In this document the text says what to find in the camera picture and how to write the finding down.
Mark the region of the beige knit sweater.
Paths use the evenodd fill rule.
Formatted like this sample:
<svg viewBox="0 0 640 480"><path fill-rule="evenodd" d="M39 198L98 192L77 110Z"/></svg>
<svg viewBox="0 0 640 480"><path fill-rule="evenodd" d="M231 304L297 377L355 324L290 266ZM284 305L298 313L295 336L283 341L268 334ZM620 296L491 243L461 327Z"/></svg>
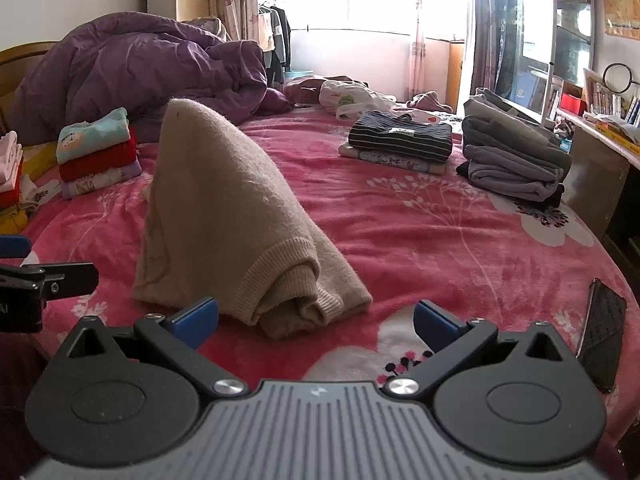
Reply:
<svg viewBox="0 0 640 480"><path fill-rule="evenodd" d="M268 154L210 108L166 108L134 298L181 309L212 297L272 339L364 310L370 292Z"/></svg>

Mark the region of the pink folded clothes pile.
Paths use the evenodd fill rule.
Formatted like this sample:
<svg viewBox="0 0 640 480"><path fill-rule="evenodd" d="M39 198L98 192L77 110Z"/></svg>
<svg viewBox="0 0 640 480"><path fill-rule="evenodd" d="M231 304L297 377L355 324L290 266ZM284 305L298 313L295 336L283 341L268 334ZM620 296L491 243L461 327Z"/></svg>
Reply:
<svg viewBox="0 0 640 480"><path fill-rule="evenodd" d="M0 208L6 209L20 200L23 148L15 131L1 137L0 148Z"/></svg>

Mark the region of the grey folded clothes stack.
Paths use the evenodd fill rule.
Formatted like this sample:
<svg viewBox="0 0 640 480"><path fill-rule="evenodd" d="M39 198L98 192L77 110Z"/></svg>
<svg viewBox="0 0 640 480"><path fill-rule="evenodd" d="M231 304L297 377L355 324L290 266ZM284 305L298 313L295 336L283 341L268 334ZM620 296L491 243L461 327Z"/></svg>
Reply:
<svg viewBox="0 0 640 480"><path fill-rule="evenodd" d="M572 159L558 137L486 88L470 96L463 109L465 161L457 174L530 208L559 207Z"/></svg>

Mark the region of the hanging dark clothes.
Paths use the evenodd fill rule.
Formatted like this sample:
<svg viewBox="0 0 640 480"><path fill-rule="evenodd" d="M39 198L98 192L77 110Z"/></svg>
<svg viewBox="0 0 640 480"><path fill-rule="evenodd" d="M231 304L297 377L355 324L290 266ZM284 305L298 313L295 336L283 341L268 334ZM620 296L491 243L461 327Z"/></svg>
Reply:
<svg viewBox="0 0 640 480"><path fill-rule="evenodd" d="M258 12L258 44L267 74L268 86L281 89L291 68L291 27L285 10L262 4Z"/></svg>

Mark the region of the pink floral bed blanket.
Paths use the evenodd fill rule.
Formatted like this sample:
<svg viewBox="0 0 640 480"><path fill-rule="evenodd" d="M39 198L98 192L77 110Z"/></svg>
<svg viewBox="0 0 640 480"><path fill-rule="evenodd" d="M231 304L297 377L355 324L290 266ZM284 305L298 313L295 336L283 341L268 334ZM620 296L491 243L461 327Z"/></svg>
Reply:
<svg viewBox="0 0 640 480"><path fill-rule="evenodd" d="M320 110L262 117L244 132L278 165L298 200L367 286L363 314L282 341L232 318L201 346L246 382L264 378L384 380L422 361L412 328L427 299L458 318L503 330L551 323L576 347L589 287L600 280L627 300L614 390L604 398L612 440L639 413L639 307L598 238L567 206L543 214L441 177L347 159L347 126Z"/></svg>

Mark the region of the lilac white folded garment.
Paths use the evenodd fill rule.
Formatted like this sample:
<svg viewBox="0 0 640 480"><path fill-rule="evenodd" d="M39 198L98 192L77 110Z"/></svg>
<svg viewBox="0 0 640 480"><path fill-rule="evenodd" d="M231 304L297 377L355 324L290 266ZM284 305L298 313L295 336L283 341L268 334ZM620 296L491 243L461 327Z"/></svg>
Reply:
<svg viewBox="0 0 640 480"><path fill-rule="evenodd" d="M111 168L99 174L90 174L70 182L63 182L61 192L64 200L107 188L120 182L139 177L142 174L140 162L135 160L132 164L119 168Z"/></svg>

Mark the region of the black smartphone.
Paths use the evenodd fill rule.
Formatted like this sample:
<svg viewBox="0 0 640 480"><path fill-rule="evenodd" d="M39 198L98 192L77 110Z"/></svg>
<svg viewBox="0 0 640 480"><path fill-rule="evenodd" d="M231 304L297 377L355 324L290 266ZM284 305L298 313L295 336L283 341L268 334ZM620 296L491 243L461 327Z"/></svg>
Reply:
<svg viewBox="0 0 640 480"><path fill-rule="evenodd" d="M595 278L589 287L587 316L577 349L577 359L605 394L615 389L622 354L626 300Z"/></svg>

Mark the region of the teal cartoon folded garment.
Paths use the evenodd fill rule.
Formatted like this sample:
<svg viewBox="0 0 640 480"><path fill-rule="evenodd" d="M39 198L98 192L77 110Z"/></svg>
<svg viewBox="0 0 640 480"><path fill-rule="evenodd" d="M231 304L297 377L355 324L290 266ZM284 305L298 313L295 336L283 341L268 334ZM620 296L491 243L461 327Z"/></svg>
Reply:
<svg viewBox="0 0 640 480"><path fill-rule="evenodd" d="M58 135L56 160L62 165L129 139L127 111L123 107L115 108L95 122L76 122L65 126Z"/></svg>

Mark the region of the red folded garment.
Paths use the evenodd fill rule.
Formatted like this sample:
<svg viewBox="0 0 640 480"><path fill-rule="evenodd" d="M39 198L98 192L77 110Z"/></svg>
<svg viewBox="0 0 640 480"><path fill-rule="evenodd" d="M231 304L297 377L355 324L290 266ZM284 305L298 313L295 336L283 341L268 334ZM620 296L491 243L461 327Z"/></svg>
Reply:
<svg viewBox="0 0 640 480"><path fill-rule="evenodd" d="M112 168L128 166L136 160L136 135L130 131L128 141L64 162L58 166L58 172L64 182L73 182L92 174L102 174Z"/></svg>

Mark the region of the floral light folded garment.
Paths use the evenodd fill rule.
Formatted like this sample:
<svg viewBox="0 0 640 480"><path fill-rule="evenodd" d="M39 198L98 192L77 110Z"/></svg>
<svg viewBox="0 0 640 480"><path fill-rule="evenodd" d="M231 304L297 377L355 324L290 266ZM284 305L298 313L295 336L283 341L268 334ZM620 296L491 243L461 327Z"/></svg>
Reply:
<svg viewBox="0 0 640 480"><path fill-rule="evenodd" d="M441 176L446 170L446 165L440 162L427 162L422 159L388 154L385 152L358 150L358 148L353 148L348 142L341 144L337 149L337 153L345 158L420 172L420 174L436 174L436 176Z"/></svg>

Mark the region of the dark striped folded garment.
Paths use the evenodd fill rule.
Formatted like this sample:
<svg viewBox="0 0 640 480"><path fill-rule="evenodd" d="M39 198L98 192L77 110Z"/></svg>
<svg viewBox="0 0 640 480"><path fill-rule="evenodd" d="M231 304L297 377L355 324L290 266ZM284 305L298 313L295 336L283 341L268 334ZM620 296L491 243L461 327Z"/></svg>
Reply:
<svg viewBox="0 0 640 480"><path fill-rule="evenodd" d="M363 151L385 152L446 162L452 152L452 128L446 122L424 124L410 115L368 110L352 125L348 142Z"/></svg>

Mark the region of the wooden headboard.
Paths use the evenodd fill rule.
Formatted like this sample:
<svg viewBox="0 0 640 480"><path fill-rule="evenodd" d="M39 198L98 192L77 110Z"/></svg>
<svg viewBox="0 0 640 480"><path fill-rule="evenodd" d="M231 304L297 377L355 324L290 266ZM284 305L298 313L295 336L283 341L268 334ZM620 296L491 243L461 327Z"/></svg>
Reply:
<svg viewBox="0 0 640 480"><path fill-rule="evenodd" d="M16 89L55 45L55 41L30 42L0 53L1 133L7 133L12 129L11 110Z"/></svg>

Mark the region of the purple duvet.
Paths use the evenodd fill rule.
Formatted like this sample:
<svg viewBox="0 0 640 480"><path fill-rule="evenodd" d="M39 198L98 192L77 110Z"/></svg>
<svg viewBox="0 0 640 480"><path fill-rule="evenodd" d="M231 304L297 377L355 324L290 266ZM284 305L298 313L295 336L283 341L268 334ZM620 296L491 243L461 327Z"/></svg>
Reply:
<svg viewBox="0 0 640 480"><path fill-rule="evenodd" d="M257 42L224 41L171 18L118 12L76 27L43 55L15 90L10 125L23 144L35 145L122 107L137 140L149 143L160 137L173 99L199 102L235 125L292 110L269 87Z"/></svg>

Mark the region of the wooden desk with books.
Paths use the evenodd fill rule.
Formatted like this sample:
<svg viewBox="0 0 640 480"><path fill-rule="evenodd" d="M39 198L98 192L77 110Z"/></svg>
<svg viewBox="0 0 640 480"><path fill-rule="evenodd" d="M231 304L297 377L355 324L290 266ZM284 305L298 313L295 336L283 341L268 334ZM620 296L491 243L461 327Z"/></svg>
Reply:
<svg viewBox="0 0 640 480"><path fill-rule="evenodd" d="M558 116L573 131L563 200L600 240L630 286L638 289L639 155L582 116L562 108Z"/></svg>

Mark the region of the white printed crumpled garment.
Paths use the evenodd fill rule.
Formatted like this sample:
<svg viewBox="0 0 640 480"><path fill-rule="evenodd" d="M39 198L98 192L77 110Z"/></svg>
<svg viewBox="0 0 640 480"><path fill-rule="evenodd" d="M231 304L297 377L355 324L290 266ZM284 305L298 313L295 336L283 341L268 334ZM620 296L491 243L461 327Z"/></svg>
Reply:
<svg viewBox="0 0 640 480"><path fill-rule="evenodd" d="M396 105L396 98L359 82L327 80L320 87L319 103L338 119L357 119L369 110L388 112Z"/></svg>

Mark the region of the glass door bookshelf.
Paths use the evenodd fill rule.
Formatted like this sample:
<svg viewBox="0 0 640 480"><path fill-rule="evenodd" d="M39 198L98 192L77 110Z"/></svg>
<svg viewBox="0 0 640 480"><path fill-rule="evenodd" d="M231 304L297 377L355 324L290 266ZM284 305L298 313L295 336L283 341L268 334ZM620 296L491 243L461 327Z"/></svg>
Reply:
<svg viewBox="0 0 640 480"><path fill-rule="evenodd" d="M544 122L592 65L593 0L504 0L496 91Z"/></svg>

